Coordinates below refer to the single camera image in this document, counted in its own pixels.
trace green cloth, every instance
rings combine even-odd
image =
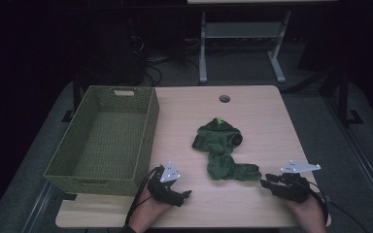
[[[261,177],[258,166],[237,164],[231,156],[233,149],[241,145],[242,140],[238,129],[221,118],[214,118],[208,124],[199,127],[192,147],[209,152],[207,171],[212,179],[257,181]]]

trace person's left hand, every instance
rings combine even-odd
[[[145,232],[164,212],[172,207],[165,203],[156,202],[146,187],[142,191],[137,204],[140,205],[134,210],[128,223],[136,233]]]

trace hand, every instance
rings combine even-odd
[[[325,222],[320,203],[311,195],[299,204],[283,199],[287,207],[295,214],[299,225],[307,233],[325,233]]]
[[[128,224],[136,233],[145,232],[164,212],[172,207],[168,204],[156,202],[146,187],[142,191],[137,204],[139,206],[132,213]]]

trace basket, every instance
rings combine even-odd
[[[152,87],[91,86],[44,177],[65,192],[133,196],[159,113]]]

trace green tag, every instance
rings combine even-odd
[[[221,118],[217,118],[217,121],[218,121],[218,124],[224,123],[223,119],[221,119]]]

